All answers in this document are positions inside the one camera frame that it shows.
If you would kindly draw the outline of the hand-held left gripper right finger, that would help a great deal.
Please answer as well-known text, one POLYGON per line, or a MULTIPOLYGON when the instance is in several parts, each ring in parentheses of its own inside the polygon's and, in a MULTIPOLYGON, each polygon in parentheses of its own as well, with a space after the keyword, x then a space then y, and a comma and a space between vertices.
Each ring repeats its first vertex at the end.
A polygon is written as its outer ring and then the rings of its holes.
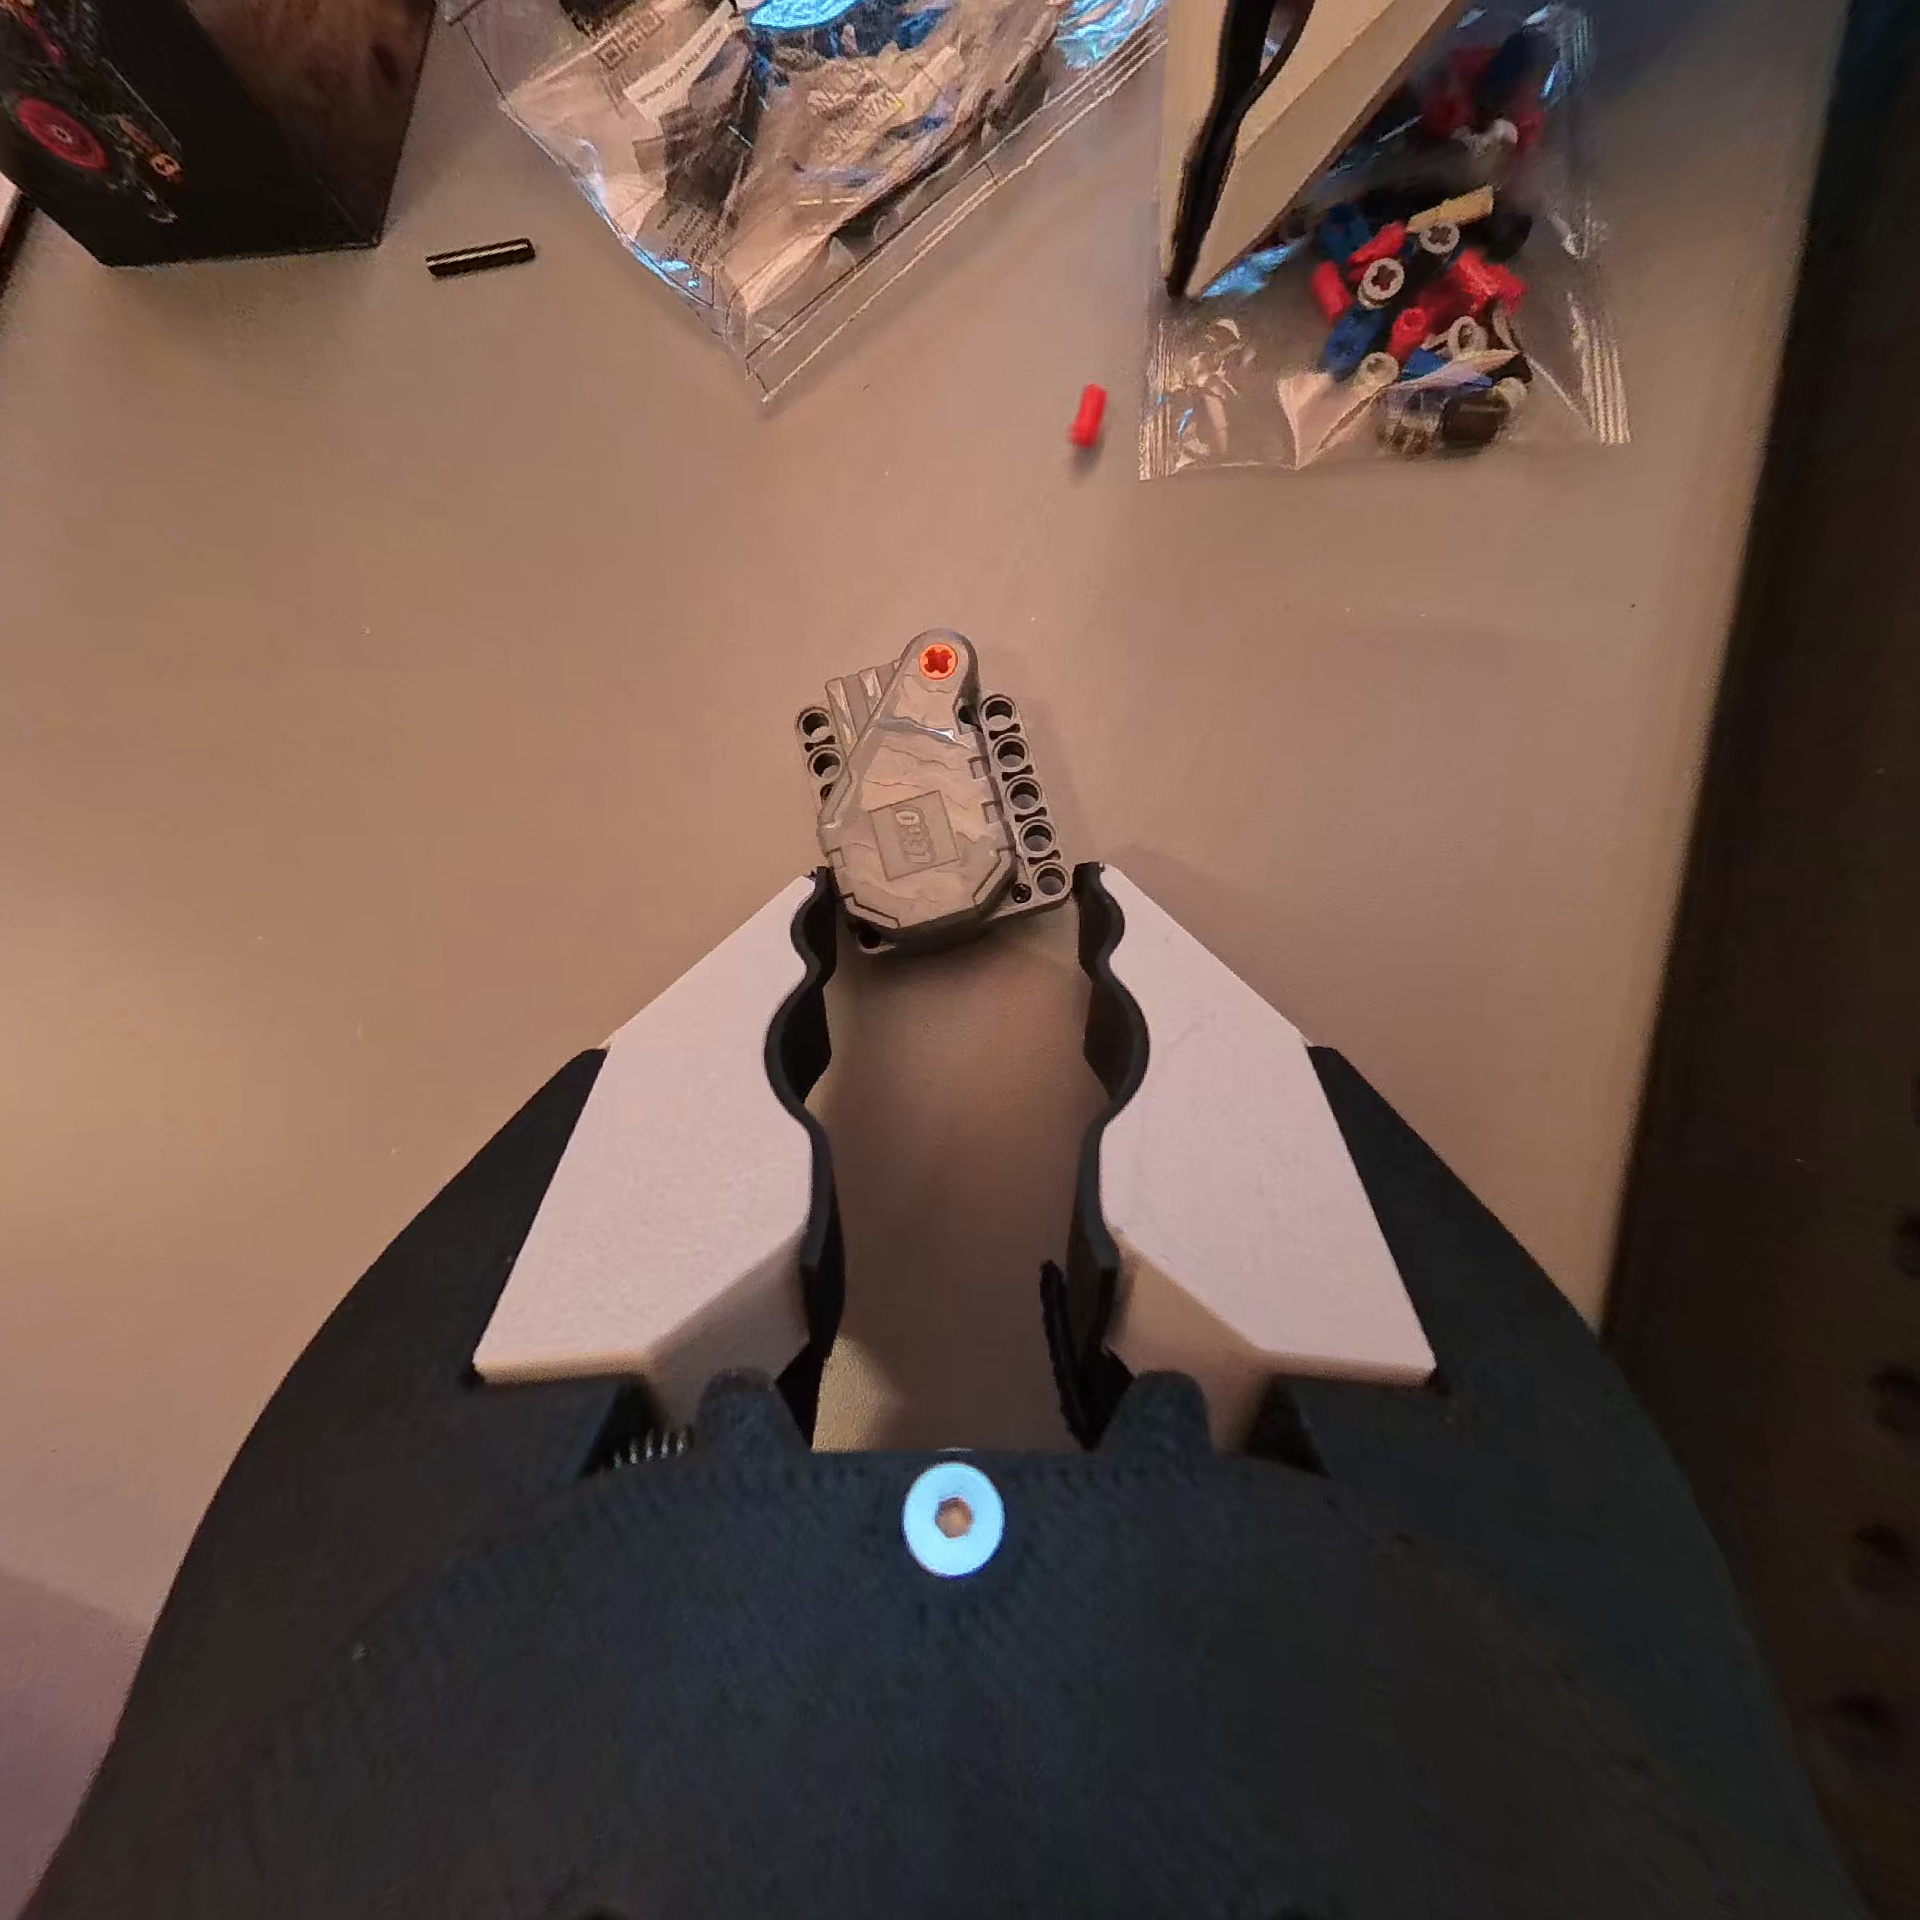
POLYGON ((1148 1373, 1197 1383, 1238 1451, 1282 1378, 1425 1388, 1430 1343, 1301 1028, 1113 864, 1073 875, 1084 1052, 1103 1101, 1077 1155, 1047 1355, 1092 1450, 1148 1373))

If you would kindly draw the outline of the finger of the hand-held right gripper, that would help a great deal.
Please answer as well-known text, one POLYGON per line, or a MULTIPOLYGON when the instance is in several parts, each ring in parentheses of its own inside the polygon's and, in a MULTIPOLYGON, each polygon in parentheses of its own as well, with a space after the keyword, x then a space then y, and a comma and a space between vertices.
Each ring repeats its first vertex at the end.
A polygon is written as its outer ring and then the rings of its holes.
POLYGON ((1161 282, 1182 296, 1197 264, 1238 103, 1235 2, 1169 2, 1161 84, 1161 282))
POLYGON ((1462 9, 1460 2, 1197 5, 1201 293, 1278 224, 1462 9))

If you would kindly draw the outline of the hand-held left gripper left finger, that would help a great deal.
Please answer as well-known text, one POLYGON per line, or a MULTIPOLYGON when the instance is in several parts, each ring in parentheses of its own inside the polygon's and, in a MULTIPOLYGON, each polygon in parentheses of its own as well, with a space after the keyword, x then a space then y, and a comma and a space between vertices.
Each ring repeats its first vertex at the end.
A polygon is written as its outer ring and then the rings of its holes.
POLYGON ((814 1425, 845 1301, 825 1129, 834 899, 788 883, 625 1021, 473 1354, 494 1386, 637 1376, 687 1425, 713 1376, 814 1425))

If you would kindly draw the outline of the clear bag of small pins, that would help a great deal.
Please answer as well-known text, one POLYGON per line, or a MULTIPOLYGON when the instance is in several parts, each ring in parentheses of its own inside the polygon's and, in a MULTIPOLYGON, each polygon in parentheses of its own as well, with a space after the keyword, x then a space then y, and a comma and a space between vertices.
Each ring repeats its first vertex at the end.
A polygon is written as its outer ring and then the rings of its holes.
POLYGON ((1629 442, 1581 125, 1593 26, 1462 8, 1238 264, 1158 287, 1140 477, 1629 442))

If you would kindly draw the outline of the grey toy motor block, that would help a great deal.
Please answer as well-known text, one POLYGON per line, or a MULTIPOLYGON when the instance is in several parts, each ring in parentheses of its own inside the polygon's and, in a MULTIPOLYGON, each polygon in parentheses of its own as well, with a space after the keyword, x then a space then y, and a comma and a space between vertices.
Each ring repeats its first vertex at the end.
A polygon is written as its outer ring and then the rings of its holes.
POLYGON ((1017 703, 959 632, 829 680, 795 715, 819 843, 867 954, 933 952, 1069 901, 1017 703))

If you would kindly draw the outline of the dark toy truck box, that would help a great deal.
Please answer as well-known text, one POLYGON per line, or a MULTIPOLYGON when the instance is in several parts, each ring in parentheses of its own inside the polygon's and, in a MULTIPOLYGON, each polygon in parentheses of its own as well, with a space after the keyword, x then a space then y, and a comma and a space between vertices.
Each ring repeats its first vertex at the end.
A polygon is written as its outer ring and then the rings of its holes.
POLYGON ((4 2, 3 162, 111 267, 372 248, 431 2, 4 2))

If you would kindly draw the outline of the grey desk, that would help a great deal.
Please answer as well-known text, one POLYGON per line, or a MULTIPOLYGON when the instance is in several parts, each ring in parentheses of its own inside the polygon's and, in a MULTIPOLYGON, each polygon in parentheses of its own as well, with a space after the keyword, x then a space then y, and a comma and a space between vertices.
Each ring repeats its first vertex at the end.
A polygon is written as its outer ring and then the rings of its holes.
POLYGON ((377 251, 4 301, 4 1677, 115 1714, 292 1357, 814 850, 925 626, 1595 1313, 1844 5, 1595 5, 1626 448, 1137 480, 1142 73, 764 408, 437 34, 377 251), (537 260, 429 280, 526 235, 537 260), (1068 425, 1109 393, 1094 451, 1068 425))

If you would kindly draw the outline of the clear bag of toy pieces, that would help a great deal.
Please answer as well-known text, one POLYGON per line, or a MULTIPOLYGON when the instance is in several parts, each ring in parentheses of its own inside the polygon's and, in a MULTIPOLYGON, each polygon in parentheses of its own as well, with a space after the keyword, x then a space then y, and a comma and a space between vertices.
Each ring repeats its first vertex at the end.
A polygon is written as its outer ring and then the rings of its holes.
POLYGON ((514 89, 614 229, 852 216, 1001 107, 1066 5, 627 5, 514 89))

